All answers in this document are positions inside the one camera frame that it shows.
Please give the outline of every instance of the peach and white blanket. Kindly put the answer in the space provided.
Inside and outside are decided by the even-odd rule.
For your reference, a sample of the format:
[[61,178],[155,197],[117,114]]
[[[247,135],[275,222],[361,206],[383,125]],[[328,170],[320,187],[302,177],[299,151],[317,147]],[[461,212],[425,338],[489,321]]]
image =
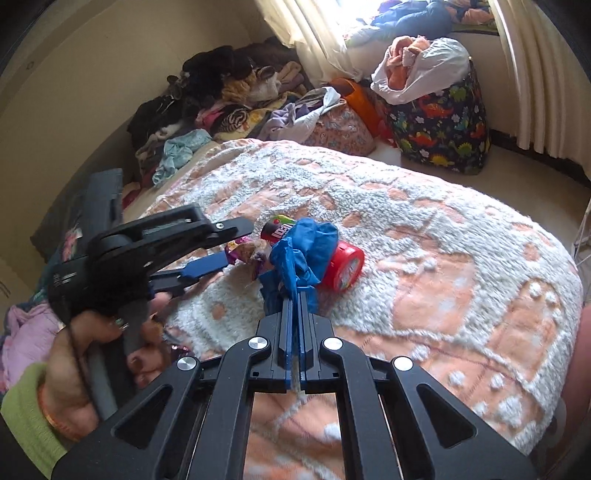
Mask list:
[[[336,334],[368,355],[420,362],[522,452],[541,438],[582,287],[567,251],[529,218],[436,177],[287,141],[213,148],[147,213],[188,203],[212,221],[247,216],[255,234],[278,213],[334,223],[366,254],[349,291],[321,292]],[[249,275],[228,267],[171,315],[202,358],[254,333],[263,309]],[[334,396],[256,395],[245,465],[254,478],[344,478]]]

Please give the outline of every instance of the purple clothing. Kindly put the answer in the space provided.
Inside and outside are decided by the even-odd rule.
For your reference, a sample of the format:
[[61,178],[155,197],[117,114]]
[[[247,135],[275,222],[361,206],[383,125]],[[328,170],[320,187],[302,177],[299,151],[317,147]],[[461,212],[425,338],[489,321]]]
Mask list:
[[277,132],[282,128],[293,125],[293,122],[301,116],[308,115],[310,110],[306,104],[298,105],[288,103],[281,110],[275,110],[271,113],[267,123],[261,128],[257,138],[259,140],[278,140]]
[[16,384],[29,365],[47,361],[53,340],[60,331],[60,322],[46,301],[29,312],[12,306],[6,319],[10,333],[2,345],[5,385],[0,381],[0,390]]

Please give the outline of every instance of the white plastic bag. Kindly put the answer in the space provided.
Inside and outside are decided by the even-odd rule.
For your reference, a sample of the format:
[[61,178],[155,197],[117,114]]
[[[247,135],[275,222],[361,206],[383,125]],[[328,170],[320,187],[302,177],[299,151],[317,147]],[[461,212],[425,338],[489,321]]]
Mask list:
[[470,55],[464,46],[451,38],[438,38],[431,46],[417,55],[403,90],[388,87],[386,61],[390,58],[389,48],[384,59],[371,76],[371,89],[390,105],[412,102],[428,93],[444,90],[462,80],[470,70]]

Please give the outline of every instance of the dinosaur print bag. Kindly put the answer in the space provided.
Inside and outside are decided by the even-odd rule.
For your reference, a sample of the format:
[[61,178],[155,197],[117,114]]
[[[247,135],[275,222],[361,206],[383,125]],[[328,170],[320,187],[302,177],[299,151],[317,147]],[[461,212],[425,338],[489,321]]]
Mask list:
[[406,158],[460,173],[480,173],[491,141],[472,62],[468,75],[445,90],[403,105],[383,102]]

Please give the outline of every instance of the red container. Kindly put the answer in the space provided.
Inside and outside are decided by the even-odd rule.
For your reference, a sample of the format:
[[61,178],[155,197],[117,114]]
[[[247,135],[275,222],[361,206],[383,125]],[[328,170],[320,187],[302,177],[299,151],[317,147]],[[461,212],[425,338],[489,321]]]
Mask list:
[[[276,244],[295,225],[295,220],[285,215],[277,215],[269,220],[261,231],[261,238],[271,245]],[[353,285],[365,262],[365,253],[359,247],[339,240],[335,253],[326,268],[321,285],[335,292],[347,290]]]

